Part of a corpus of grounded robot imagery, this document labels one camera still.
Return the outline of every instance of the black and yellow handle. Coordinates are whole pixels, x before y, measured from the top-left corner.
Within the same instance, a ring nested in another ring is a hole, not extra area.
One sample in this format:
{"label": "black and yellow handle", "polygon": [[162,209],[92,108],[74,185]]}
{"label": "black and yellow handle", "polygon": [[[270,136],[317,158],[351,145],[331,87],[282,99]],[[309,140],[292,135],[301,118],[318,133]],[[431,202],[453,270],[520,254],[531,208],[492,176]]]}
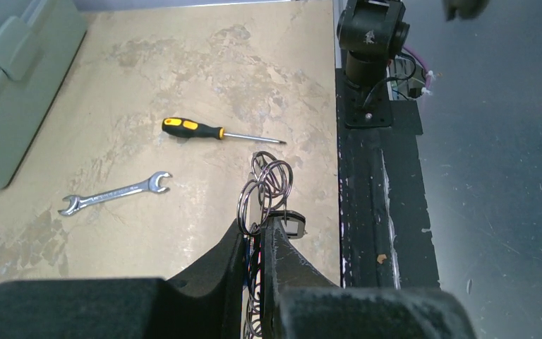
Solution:
{"label": "black and yellow handle", "polygon": [[223,127],[211,127],[184,118],[166,118],[163,120],[162,128],[164,132],[179,138],[215,138],[222,140],[225,132]]}

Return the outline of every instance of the screwdriver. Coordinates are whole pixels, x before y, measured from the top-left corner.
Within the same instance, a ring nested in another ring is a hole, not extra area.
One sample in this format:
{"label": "screwdriver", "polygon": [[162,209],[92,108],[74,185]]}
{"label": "screwdriver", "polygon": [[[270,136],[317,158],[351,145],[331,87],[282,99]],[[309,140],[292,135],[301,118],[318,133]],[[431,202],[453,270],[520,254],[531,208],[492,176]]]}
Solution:
{"label": "screwdriver", "polygon": [[232,138],[264,141],[266,143],[286,143],[285,141],[263,138],[260,136],[245,136],[243,134],[227,133],[223,127],[211,127],[184,118],[166,118],[163,120],[162,129],[164,132],[179,138],[215,138],[217,140],[223,140],[226,136],[231,136]]}

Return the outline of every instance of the screwdriver shaft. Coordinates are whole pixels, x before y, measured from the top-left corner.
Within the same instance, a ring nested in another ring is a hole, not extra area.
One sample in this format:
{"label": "screwdriver shaft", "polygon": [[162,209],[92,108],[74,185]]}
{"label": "screwdriver shaft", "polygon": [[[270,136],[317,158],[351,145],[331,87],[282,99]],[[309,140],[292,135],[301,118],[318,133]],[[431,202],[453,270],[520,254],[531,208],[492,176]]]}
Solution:
{"label": "screwdriver shaft", "polygon": [[277,140],[277,139],[271,139],[271,138],[263,138],[261,136],[246,136],[243,134],[236,134],[236,133],[223,133],[224,136],[231,136],[232,138],[241,138],[241,139],[248,139],[248,140],[256,140],[256,141],[263,141],[266,143],[286,143],[285,141]]}

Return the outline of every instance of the wrench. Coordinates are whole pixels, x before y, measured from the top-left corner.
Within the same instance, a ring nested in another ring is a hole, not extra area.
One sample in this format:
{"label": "wrench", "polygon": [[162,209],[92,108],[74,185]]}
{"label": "wrench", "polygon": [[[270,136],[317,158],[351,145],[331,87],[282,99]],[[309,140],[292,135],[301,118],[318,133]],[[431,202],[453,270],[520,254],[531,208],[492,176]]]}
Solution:
{"label": "wrench", "polygon": [[69,207],[65,210],[59,210],[59,214],[68,217],[70,215],[76,214],[76,212],[86,206],[95,205],[96,203],[104,203],[105,201],[121,198],[124,196],[130,196],[131,194],[136,194],[144,191],[151,191],[156,194],[165,193],[169,190],[169,187],[159,186],[159,180],[161,178],[170,177],[171,174],[168,172],[156,172],[150,178],[146,179],[143,182],[122,187],[120,189],[114,189],[112,191],[95,194],[94,196],[88,196],[84,198],[83,196],[77,196],[75,194],[72,194],[70,196],[66,196],[63,199],[64,201],[69,201]]}

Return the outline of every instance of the wrench head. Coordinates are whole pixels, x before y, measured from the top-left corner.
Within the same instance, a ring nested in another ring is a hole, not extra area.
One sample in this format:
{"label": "wrench head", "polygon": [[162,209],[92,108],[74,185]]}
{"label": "wrench head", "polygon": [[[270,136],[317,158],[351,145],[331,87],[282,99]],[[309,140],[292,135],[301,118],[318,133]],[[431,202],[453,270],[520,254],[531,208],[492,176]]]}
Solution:
{"label": "wrench head", "polygon": [[159,186],[159,180],[161,178],[171,178],[171,173],[168,172],[156,172],[148,179],[148,190],[153,193],[165,193],[169,190],[169,187]]}
{"label": "wrench head", "polygon": [[78,212],[80,209],[78,208],[78,205],[80,205],[80,197],[79,196],[66,196],[63,198],[63,201],[69,201],[69,207],[67,207],[64,210],[59,210],[59,214],[68,217],[70,215],[73,215],[74,213]]}

